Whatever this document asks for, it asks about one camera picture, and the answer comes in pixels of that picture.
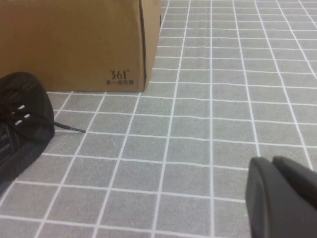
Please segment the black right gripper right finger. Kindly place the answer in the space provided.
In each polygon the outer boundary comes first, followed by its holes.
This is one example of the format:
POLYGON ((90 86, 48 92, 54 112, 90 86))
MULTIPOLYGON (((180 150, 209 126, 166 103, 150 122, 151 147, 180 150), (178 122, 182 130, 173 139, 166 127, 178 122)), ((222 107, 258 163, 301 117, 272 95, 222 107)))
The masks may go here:
POLYGON ((289 158, 275 156, 279 184, 269 193, 268 238, 317 236, 317 173, 289 158))

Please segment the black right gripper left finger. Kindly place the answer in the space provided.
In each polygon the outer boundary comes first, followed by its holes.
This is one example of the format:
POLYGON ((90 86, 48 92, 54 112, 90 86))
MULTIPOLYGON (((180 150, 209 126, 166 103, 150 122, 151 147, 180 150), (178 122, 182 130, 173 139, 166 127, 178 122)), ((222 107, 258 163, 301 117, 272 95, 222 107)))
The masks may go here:
POLYGON ((273 237, 273 222, 280 212, 279 185, 280 173, 269 160, 250 160, 245 199, 253 238, 273 237))

